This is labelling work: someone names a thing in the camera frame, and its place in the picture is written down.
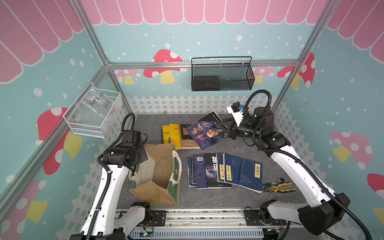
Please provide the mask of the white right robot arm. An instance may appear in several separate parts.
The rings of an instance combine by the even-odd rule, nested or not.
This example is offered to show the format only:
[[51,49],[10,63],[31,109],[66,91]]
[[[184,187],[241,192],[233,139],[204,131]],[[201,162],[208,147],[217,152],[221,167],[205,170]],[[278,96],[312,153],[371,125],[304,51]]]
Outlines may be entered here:
[[305,197],[303,204],[289,204],[269,200],[260,206],[260,220],[269,224],[273,220],[285,220],[302,225],[313,235],[322,233],[336,239],[328,230],[342,220],[345,214],[354,214],[348,209],[350,199],[337,194],[299,158],[288,139],[274,130],[274,114],[269,107],[258,107],[245,119],[247,107],[236,102],[227,108],[232,117],[217,126],[230,138],[249,137],[253,146],[266,153],[290,177]]

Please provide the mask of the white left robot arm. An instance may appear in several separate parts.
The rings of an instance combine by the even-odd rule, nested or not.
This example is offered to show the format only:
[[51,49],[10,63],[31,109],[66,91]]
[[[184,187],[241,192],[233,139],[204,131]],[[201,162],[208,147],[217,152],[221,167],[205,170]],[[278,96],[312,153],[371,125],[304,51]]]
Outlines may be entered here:
[[135,130],[122,130],[118,139],[98,158],[102,166],[102,179],[86,222],[72,240],[127,240],[137,225],[152,221],[149,203],[135,202],[115,220],[119,196],[126,177],[134,168],[148,160],[142,134]]

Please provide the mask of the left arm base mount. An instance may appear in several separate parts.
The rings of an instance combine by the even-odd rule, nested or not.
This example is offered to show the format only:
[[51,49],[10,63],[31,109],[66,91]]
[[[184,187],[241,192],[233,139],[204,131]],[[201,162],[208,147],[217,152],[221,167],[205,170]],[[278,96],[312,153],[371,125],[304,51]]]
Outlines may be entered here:
[[152,221],[150,223],[144,221],[139,223],[137,227],[150,226],[150,227],[164,227],[166,222],[166,211],[154,211],[152,210]]

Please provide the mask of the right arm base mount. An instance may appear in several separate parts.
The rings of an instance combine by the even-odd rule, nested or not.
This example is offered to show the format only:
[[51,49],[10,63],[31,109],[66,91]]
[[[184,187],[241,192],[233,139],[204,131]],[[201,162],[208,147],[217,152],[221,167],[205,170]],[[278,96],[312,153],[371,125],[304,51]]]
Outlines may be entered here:
[[244,208],[244,215],[247,226],[284,226],[287,224],[285,220],[273,219],[268,212],[267,207],[276,202],[277,200],[272,199],[261,204],[259,209],[252,209],[251,207]]

